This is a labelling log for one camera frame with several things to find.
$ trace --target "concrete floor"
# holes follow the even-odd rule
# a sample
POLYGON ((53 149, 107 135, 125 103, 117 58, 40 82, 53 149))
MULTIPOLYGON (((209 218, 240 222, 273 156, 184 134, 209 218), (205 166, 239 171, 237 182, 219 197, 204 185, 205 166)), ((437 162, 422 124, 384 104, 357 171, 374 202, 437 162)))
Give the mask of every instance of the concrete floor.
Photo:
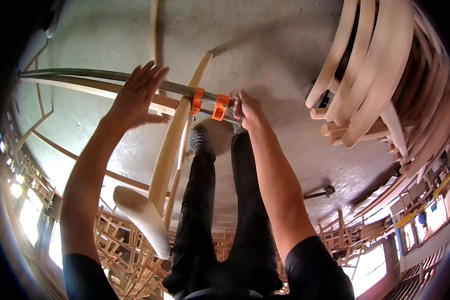
MULTIPOLYGON (((325 224, 337 209, 346 216, 348 203, 392 164, 384 143, 364 141, 350 150, 330 146, 319 133, 323 121, 312 120, 305 106, 306 87, 323 66, 342 5, 340 0, 160 0, 158 8, 158 53, 163 64, 170 66, 168 80, 187 84, 202 55, 213 49, 215 57, 201 87, 223 94, 245 88, 259 98, 303 191, 312 192, 328 184, 335 187, 336 193, 330 198, 305 201, 314 225, 325 224)), ((149 10, 149 1, 68 2, 56 33, 39 58, 39 68, 130 73, 137 64, 149 61, 149 10)), ((44 33, 30 40, 21 68, 44 43, 44 33)), ((53 107, 54 114, 37 131, 79 154, 113 101, 47 85, 40 85, 40 89, 45 112, 53 107)), ((19 85, 14 107, 24 133, 40 119, 35 84, 19 85)), ((218 154, 213 225, 217 229, 233 228, 237 221, 230 161, 233 131, 226 122, 209 120, 206 126, 218 154)), ((149 184, 166 130, 166 126, 150 125, 127 132, 108 169, 149 184)), ((26 144, 62 193, 73 160, 34 135, 26 144)), ((177 225, 191 162, 189 155, 172 227, 177 225)), ((116 185, 108 178, 103 181, 102 198, 112 207, 116 185)))

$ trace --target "steel bar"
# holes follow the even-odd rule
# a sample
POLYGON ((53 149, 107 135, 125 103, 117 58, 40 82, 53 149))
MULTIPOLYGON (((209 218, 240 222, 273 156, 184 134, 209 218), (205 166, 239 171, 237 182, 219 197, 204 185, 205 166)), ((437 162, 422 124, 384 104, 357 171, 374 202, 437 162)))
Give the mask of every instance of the steel bar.
MULTIPOLYGON (((94 77, 101 78, 107 80, 115 80, 115 81, 127 81, 130 77, 129 73, 123 72, 115 72, 115 71, 107 71, 102 69, 38 69, 31 70, 27 72, 22 72, 19 74, 20 77, 32 77, 32 78, 41 78, 42 76, 53 76, 53 75, 68 75, 68 76, 80 76, 80 77, 94 77)), ((178 84, 170 81, 163 81, 159 87, 161 90, 176 93, 180 95, 184 95, 193 99, 195 95, 195 91, 197 89, 178 84)), ((215 103, 217 100, 217 96, 214 93, 204 92, 202 100, 209 101, 215 103)))

